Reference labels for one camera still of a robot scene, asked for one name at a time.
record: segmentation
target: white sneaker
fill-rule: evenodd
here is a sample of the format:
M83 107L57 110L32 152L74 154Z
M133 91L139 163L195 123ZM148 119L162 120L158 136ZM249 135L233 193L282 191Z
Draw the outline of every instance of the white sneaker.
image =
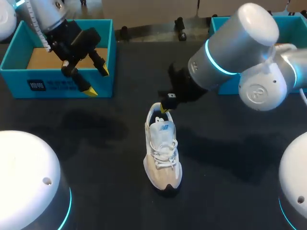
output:
M147 155L144 167L151 183L161 191L179 187L182 168L179 162L176 128L169 112L161 113L160 103L152 105L145 123Z

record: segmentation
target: black table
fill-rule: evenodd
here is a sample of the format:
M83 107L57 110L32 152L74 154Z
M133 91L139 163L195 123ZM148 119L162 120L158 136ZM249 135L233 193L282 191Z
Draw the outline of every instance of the black table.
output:
M118 44L114 98L15 100L0 82L0 129L30 132L57 153L71 185L79 230L284 230L278 166L307 130L298 94L256 112L239 96L209 93L172 112L182 187L158 195L143 168L144 123L168 65L201 43ZM1 52L6 47L0 46Z

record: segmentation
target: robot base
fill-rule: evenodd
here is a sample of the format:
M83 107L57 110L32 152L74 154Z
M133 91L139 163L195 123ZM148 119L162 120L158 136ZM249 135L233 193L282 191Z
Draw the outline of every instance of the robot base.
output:
M307 227L307 133L296 138L283 154L280 168L279 206L290 230Z
M42 139L0 132L0 229L76 230L59 160Z

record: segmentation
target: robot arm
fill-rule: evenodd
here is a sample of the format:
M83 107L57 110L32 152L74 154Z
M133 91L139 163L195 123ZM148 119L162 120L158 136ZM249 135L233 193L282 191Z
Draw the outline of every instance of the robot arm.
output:
M1 18L3 15L16 18L15 8L16 13L37 33L46 50L54 51L64 62L63 75L72 78L79 91L97 96L91 84L76 69L78 62L89 55L100 74L109 75L105 60L95 51L101 37L94 28L82 30L75 21L68 22L65 19L67 9L61 0L18 0L13 4L14 8L6 0L0 0L1 5L5 7L4 11L0 8L0 35L4 34ZM16 19L11 23L4 21L4 26L10 28L4 35L10 35L15 29Z
M187 68L170 66L173 89L160 93L161 111L176 109L240 74L239 95L255 110L271 110L307 79L307 50L277 47L279 29L262 7L247 3L192 56Z

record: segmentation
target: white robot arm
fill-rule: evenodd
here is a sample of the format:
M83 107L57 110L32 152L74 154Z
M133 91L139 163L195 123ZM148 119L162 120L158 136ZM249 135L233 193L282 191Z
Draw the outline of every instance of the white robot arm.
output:
M279 106L307 81L307 50L275 46L279 29L273 17L254 3L238 11L193 55L187 68L170 66L173 89L160 93L162 112L191 102L240 74L239 95L249 107Z

